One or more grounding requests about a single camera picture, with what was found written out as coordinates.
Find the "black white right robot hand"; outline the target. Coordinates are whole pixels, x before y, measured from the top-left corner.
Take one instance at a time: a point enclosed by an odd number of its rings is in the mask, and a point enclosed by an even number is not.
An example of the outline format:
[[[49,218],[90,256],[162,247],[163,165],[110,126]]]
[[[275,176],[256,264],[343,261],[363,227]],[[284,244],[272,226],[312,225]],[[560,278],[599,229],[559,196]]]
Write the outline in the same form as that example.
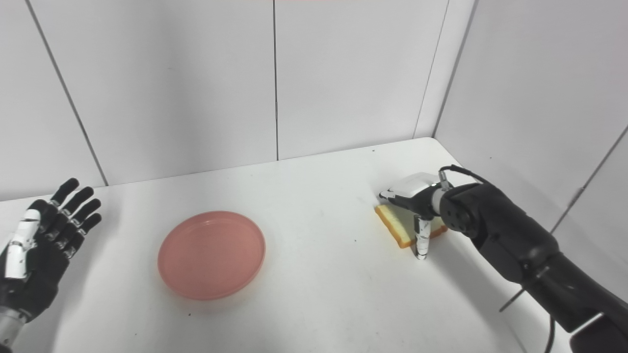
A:
[[[427,173],[407,176],[379,193],[380,199],[413,213],[416,257],[419,260],[427,258],[431,222],[440,216],[443,194],[439,178]]]

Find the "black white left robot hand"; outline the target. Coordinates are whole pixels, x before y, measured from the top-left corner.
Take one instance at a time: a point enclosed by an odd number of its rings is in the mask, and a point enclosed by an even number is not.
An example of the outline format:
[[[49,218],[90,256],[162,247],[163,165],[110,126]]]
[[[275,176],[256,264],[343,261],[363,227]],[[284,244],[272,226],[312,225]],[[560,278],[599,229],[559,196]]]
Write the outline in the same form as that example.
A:
[[[101,222],[101,205],[94,188],[71,178],[27,208],[1,253],[2,309],[28,323],[50,307],[71,259]]]

